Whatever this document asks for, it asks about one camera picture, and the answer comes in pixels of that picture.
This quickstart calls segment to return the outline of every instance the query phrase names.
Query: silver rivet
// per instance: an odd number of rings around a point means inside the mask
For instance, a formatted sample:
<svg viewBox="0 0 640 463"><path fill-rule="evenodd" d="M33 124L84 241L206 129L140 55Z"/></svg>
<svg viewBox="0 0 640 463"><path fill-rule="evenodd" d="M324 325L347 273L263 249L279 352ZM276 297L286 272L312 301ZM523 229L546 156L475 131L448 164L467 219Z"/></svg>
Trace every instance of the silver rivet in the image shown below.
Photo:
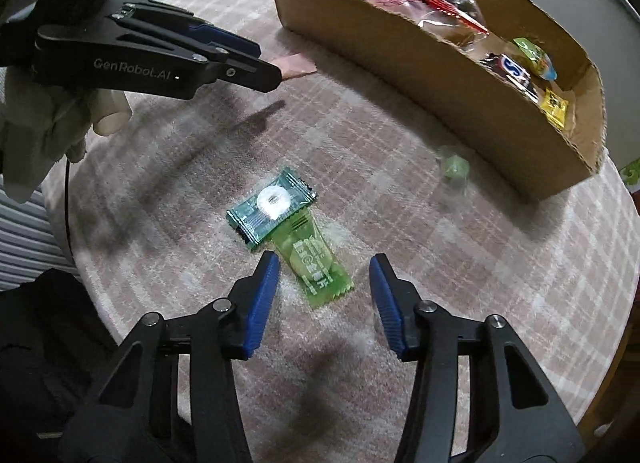
<svg viewBox="0 0 640 463"><path fill-rule="evenodd" d="M418 309L425 313L433 313L438 309L438 305L433 300L421 300Z"/></svg>
<svg viewBox="0 0 640 463"><path fill-rule="evenodd" d="M489 324L491 324L494 328L504 328L507 325L507 321L500 315L490 315Z"/></svg>
<svg viewBox="0 0 640 463"><path fill-rule="evenodd" d="M145 326L155 326L160 320L160 314L156 311L150 311L142 316L142 324Z"/></svg>
<svg viewBox="0 0 640 463"><path fill-rule="evenodd" d="M232 303L230 300L225 299L225 297L222 297L222 299L216 299L215 301L213 301L213 309L216 311L229 311L231 309Z"/></svg>

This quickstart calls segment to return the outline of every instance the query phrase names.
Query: black cable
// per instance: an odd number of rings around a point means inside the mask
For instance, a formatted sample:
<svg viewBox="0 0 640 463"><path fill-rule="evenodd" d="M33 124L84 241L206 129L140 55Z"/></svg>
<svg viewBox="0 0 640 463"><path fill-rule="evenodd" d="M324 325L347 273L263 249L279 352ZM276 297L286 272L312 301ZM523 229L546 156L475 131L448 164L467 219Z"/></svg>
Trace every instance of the black cable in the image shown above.
<svg viewBox="0 0 640 463"><path fill-rule="evenodd" d="M69 229L69 168L71 167L71 162L69 159L66 159L66 168L65 168L65 231L66 231L66 244L69 246L69 253L71 254L71 258L74 259L74 251L71 248L71 230Z"/></svg>

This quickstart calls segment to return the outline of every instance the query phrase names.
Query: white glove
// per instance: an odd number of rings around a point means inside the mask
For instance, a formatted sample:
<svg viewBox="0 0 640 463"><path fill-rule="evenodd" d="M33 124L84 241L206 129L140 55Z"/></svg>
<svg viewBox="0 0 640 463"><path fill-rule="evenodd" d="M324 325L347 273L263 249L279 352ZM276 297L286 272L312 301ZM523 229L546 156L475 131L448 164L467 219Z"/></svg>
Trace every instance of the white glove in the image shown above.
<svg viewBox="0 0 640 463"><path fill-rule="evenodd" d="M84 135L108 136L125 125L131 108L122 91L73 94L42 86L18 68L0 68L0 150L4 191L27 201L66 153L70 162L84 158Z"/></svg>

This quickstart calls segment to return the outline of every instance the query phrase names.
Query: plaid tablecloth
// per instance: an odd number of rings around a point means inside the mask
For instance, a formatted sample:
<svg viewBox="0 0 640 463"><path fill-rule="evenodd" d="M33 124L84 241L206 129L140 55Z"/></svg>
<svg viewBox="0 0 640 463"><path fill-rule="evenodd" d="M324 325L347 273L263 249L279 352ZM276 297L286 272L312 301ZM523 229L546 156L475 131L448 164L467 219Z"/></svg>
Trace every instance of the plaid tablecloth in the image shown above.
<svg viewBox="0 0 640 463"><path fill-rule="evenodd" d="M319 72L268 94L224 82L191 101L131 94L126 129L91 137L71 169L71 237L111 332L123 338L151 310L196 312L251 273L260 253L247 252L225 211L291 166L319 192L314 216L355 289L312 311L283 264L262 347L236 364L257 462L392 460L414 365L396 360L376 326L367 265L377 252L455 315L504 315L578 420L638 277L640 219L612 162L526 204L474 157L466 199L443 210L435 153L457 141L432 115L283 30L273 0L169 1L260 42L267 59L303 52ZM61 241L63 171L61 162L44 184ZM459 402L468 408L464 390Z"/></svg>

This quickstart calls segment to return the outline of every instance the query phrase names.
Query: cardboard box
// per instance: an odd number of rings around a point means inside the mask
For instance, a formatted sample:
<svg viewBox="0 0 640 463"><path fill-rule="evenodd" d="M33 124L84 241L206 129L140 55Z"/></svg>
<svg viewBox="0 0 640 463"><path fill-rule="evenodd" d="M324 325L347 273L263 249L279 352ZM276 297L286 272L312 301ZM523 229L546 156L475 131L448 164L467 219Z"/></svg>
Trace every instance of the cardboard box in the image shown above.
<svg viewBox="0 0 640 463"><path fill-rule="evenodd" d="M581 46L529 0L477 0L488 28L528 37L575 94L560 132L521 91L398 14L365 0L275 0L283 26L353 60L433 112L525 196L540 200L598 172L606 136L602 82Z"/></svg>

